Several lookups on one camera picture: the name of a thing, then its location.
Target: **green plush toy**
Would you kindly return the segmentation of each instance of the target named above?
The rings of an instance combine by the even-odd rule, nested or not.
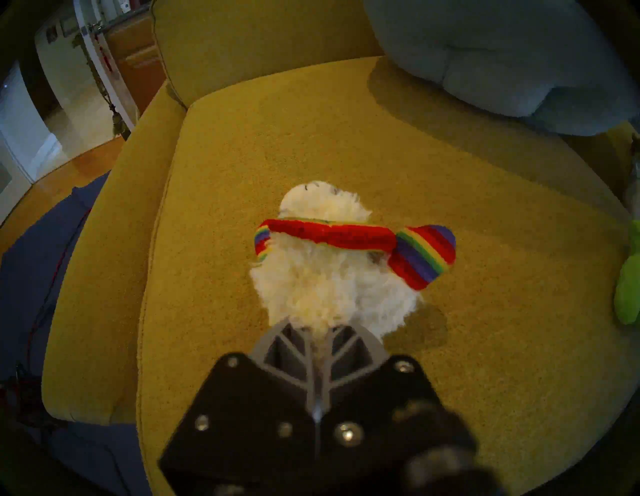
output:
[[[620,269],[614,308],[623,324],[633,324],[640,313],[640,220],[631,221],[631,251]]]

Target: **white fluffy toy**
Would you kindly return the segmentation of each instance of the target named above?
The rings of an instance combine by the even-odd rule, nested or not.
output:
[[[404,324],[420,291],[456,258],[449,229],[426,225],[393,233],[366,224],[358,195],[326,182],[300,184],[282,199],[277,219],[255,235],[253,284],[269,325],[288,318],[312,334],[314,361],[333,328],[358,323],[377,338]]]

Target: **plush toy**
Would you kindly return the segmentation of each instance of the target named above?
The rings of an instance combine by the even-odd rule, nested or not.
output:
[[[631,222],[629,258],[620,269],[614,308],[623,324],[636,322],[640,313],[640,220]]]
[[[326,182],[301,184],[278,218],[255,235],[253,284],[269,324],[288,318],[312,336],[320,363],[331,329],[358,323],[378,338],[396,330],[421,301],[420,291],[456,259],[456,239],[437,225],[398,233],[366,224],[358,195]]]
[[[625,192],[625,207],[631,214],[629,258],[620,269],[614,309],[623,324],[637,321],[640,312],[640,138],[631,138],[631,180]]]

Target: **yellow couch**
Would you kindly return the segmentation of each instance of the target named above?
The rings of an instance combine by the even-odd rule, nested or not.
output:
[[[153,492],[171,494],[157,460],[182,414],[216,359],[267,329],[248,276],[255,227],[322,179],[384,225],[456,234],[455,270],[385,345],[421,362],[482,461],[513,494],[578,462],[640,380],[640,333],[612,314],[628,215],[605,182],[561,138],[396,69],[358,0],[157,0],[152,13],[169,83],[75,248],[47,409],[135,422]],[[617,470],[638,460],[637,445],[612,446]],[[602,479],[595,467],[575,480]]]

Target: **red wire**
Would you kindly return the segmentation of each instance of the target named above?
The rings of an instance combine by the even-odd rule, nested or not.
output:
[[[113,69],[111,68],[111,64],[109,63],[109,59],[107,59],[107,56],[104,53],[104,50],[102,49],[102,46],[100,44],[100,40],[98,40],[98,35],[94,35],[95,37],[95,42],[98,43],[98,48],[100,49],[100,53],[102,54],[102,60],[104,60],[105,65],[107,66],[107,69],[109,69],[109,72],[113,72]]]
[[[33,342],[33,335],[38,330],[38,324],[40,323],[39,322],[40,321],[40,314],[42,313],[42,311],[44,310],[45,305],[47,304],[47,300],[49,299],[49,295],[51,293],[51,289],[53,288],[53,285],[56,282],[56,278],[58,277],[58,272],[60,271],[60,267],[62,266],[62,262],[65,260],[65,257],[67,256],[67,251],[69,249],[69,246],[71,245],[71,241],[73,241],[73,239],[75,238],[75,236],[77,234],[77,231],[80,229],[80,226],[82,225],[82,222],[84,221],[84,219],[86,219],[87,215],[89,215],[89,212],[91,212],[91,209],[88,209],[84,213],[84,215],[80,219],[80,222],[78,223],[78,226],[76,227],[76,230],[71,235],[71,238],[69,239],[67,245],[65,246],[65,249],[62,251],[62,255],[61,255],[60,259],[58,260],[58,263],[56,264],[56,270],[53,273],[53,277],[51,278],[51,283],[49,284],[49,290],[47,291],[47,296],[45,297],[44,302],[42,303],[42,306],[40,307],[40,310],[38,310],[38,314],[36,315],[36,319],[33,322],[33,326],[31,326],[31,330],[29,331],[29,337],[27,338],[27,372],[28,373],[31,373],[31,343]]]

